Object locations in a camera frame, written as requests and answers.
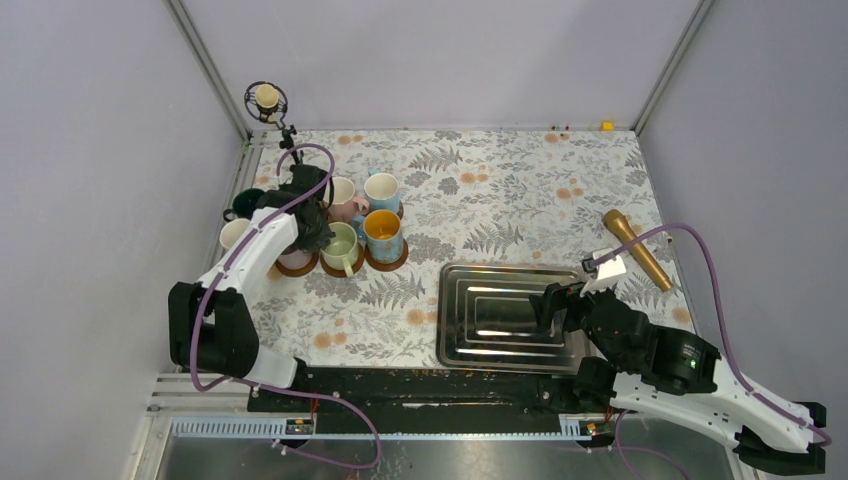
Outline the light green mug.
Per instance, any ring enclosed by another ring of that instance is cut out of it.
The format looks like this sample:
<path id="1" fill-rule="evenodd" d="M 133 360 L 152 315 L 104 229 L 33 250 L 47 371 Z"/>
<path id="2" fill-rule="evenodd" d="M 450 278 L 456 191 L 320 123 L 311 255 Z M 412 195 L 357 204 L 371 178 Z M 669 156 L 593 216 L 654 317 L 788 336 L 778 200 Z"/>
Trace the light green mug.
<path id="1" fill-rule="evenodd" d="M 331 230 L 335 233 L 335 237 L 330 244 L 321 250 L 331 255 L 343 255 L 349 252 L 355 253 L 359 246 L 359 239 L 354 228 L 345 222 L 332 222 L 329 224 Z"/>

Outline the blue mug yellow inside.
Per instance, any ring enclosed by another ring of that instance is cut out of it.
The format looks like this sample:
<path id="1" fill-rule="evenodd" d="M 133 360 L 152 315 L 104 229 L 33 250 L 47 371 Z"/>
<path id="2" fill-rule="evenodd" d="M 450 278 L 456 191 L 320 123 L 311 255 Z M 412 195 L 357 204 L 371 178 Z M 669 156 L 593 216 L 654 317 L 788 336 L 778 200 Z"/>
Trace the blue mug yellow inside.
<path id="1" fill-rule="evenodd" d="M 391 263 L 400 257 L 406 240 L 401 219 L 396 213 L 388 210 L 373 211 L 366 216 L 355 217 L 352 226 L 377 261 Z"/>

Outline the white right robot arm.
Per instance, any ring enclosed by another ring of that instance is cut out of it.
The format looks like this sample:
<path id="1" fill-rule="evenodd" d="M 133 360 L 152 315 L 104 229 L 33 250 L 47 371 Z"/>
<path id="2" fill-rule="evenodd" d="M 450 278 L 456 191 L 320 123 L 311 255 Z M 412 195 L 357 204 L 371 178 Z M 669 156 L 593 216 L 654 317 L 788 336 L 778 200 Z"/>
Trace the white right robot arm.
<path id="1" fill-rule="evenodd" d="M 616 294 L 550 284 L 529 302 L 538 326 L 583 332 L 599 356 L 580 361 L 573 396 L 583 410 L 603 407 L 655 415 L 709 437 L 757 470 L 780 476 L 822 474 L 826 451 L 815 431 L 827 410 L 792 402 L 736 375 L 703 338 L 655 325 Z"/>

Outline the reddish brown coaster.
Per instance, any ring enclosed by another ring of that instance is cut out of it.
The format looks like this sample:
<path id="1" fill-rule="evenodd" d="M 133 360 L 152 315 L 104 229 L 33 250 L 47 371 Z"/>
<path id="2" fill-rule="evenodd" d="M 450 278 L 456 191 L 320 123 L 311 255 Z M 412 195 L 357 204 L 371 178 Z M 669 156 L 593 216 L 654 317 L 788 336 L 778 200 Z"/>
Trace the reddish brown coaster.
<path id="1" fill-rule="evenodd" d="M 391 263 L 383 263 L 383 262 L 377 261 L 373 257 L 373 255 L 371 254 L 371 251 L 368 247 L 365 248 L 364 255 L 365 255 L 365 261 L 368 263 L 368 265 L 371 268 L 373 268 L 377 271 L 381 271 L 381 272 L 391 272 L 391 271 L 397 270 L 398 268 L 400 268 L 402 265 L 404 265 L 406 263 L 406 261 L 408 259 L 408 255 L 409 255 L 408 242 L 404 241 L 403 249 L 402 249 L 402 253 L 401 253 L 400 257 L 396 261 L 391 262 Z"/>

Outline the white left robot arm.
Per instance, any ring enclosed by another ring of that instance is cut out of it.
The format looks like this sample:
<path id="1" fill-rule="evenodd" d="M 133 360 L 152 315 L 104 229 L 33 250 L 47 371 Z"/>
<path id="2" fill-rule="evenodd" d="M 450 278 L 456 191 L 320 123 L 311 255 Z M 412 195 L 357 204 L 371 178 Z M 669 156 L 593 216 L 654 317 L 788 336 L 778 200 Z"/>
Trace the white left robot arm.
<path id="1" fill-rule="evenodd" d="M 189 370 L 196 390 L 232 379 L 268 387 L 282 408 L 296 411 L 309 401 L 311 387 L 296 375 L 294 356 L 261 344 L 250 310 L 286 250 L 315 251 L 330 239 L 321 202 L 333 171 L 303 164 L 291 171 L 289 183 L 264 192 L 221 260 L 195 282 L 171 288 L 167 309 L 171 359 Z"/>

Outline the green mug white inside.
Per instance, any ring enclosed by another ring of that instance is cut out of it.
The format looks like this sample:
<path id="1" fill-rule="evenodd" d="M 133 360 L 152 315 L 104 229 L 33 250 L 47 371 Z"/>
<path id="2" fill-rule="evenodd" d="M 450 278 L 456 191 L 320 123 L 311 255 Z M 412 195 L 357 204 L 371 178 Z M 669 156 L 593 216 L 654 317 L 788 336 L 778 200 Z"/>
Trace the green mug white inside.
<path id="1" fill-rule="evenodd" d="M 220 230 L 218 236 L 218 242 L 220 246 L 225 250 L 230 250 L 239 238 L 244 234 L 244 232 L 250 227 L 251 221 L 246 218 L 237 218 L 235 220 L 226 222 L 225 225 Z"/>

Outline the light blue mug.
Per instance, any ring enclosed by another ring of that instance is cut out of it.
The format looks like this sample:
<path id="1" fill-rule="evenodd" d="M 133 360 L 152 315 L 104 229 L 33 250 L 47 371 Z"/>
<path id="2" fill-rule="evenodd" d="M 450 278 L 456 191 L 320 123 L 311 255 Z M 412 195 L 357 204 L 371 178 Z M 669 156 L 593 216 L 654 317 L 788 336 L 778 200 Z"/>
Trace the light blue mug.
<path id="1" fill-rule="evenodd" d="M 400 182 L 394 175 L 377 172 L 375 169 L 370 169 L 368 174 L 363 189 L 369 209 L 388 210 L 398 214 L 401 207 Z"/>

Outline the dark green mug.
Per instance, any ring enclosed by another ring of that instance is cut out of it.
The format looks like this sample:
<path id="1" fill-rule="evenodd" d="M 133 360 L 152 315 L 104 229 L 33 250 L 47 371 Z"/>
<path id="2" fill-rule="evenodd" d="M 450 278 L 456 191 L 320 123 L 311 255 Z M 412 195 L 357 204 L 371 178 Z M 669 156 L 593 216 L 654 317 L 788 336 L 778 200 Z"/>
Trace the dark green mug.
<path id="1" fill-rule="evenodd" d="M 236 219 L 251 219 L 261 197 L 266 193 L 260 188 L 250 188 L 238 193 L 229 208 L 222 212 L 225 222 Z"/>

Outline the pink mug white inside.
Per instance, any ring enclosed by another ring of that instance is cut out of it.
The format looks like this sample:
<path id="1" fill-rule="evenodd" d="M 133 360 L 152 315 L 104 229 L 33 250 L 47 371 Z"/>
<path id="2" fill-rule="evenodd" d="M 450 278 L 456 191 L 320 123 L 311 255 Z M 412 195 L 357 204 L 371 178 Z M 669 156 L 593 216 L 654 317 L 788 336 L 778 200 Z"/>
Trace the pink mug white inside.
<path id="1" fill-rule="evenodd" d="M 333 177 L 324 195 L 330 217 L 335 222 L 350 223 L 357 216 L 366 216 L 370 203 L 358 196 L 355 183 L 345 177 Z"/>

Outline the purple grey mug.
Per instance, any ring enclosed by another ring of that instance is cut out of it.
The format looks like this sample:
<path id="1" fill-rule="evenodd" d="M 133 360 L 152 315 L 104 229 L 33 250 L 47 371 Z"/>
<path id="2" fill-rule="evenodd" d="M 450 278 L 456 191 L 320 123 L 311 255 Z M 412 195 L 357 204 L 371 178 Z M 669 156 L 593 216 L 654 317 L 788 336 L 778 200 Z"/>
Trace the purple grey mug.
<path id="1" fill-rule="evenodd" d="M 288 268 L 297 269 L 304 266 L 312 255 L 312 253 L 299 249 L 287 249 L 277 260 L 280 260 Z"/>

